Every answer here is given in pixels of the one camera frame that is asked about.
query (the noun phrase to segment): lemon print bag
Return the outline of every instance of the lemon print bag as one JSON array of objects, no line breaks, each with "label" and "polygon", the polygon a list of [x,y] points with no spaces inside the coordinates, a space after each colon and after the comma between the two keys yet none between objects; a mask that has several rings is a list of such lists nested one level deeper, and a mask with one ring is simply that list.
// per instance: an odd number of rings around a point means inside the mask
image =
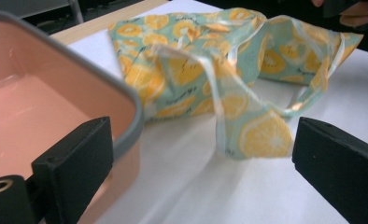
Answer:
[{"label": "lemon print bag", "polygon": [[[285,119],[327,90],[328,78],[361,35],[336,33],[286,16],[232,8],[119,21],[109,27],[125,82],[147,121],[214,112],[217,148],[243,160],[290,156]],[[257,78],[307,86],[288,108],[261,100]]]}]

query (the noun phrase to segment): reusable bag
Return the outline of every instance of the reusable bag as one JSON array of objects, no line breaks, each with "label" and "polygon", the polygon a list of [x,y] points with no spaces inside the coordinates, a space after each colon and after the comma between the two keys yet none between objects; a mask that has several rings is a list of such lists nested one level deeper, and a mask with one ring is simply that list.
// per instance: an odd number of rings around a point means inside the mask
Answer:
[{"label": "reusable bag", "polygon": [[[315,103],[361,41],[361,35],[287,16],[267,20],[244,8],[150,15],[112,24],[109,33],[147,121],[214,112],[217,149],[237,160],[290,156],[285,119]],[[252,90],[259,77],[308,87],[281,108]]]}]

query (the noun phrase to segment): person's hand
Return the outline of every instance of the person's hand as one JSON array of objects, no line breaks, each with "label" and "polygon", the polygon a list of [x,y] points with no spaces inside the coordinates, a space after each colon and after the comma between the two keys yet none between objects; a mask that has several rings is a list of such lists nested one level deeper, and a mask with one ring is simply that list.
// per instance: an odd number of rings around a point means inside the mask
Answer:
[{"label": "person's hand", "polygon": [[[315,7],[323,5],[324,0],[312,0]],[[341,14],[340,22],[346,26],[361,26],[368,23],[368,2],[358,2]]]}]

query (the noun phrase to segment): white table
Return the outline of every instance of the white table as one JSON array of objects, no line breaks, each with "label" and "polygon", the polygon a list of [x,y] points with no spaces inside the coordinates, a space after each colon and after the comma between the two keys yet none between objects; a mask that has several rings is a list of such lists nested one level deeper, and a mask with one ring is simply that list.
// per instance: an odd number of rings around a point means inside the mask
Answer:
[{"label": "white table", "polygon": [[[146,14],[217,10],[175,0]],[[109,41],[103,30],[69,48],[119,77]],[[278,91],[290,95],[281,88],[269,87],[275,100]],[[303,116],[330,122],[368,143],[368,53],[355,50]],[[295,134],[298,118],[289,125]],[[98,223],[347,223],[295,171],[290,158],[231,161],[217,156],[215,147],[212,115],[147,125],[139,177]]]}]

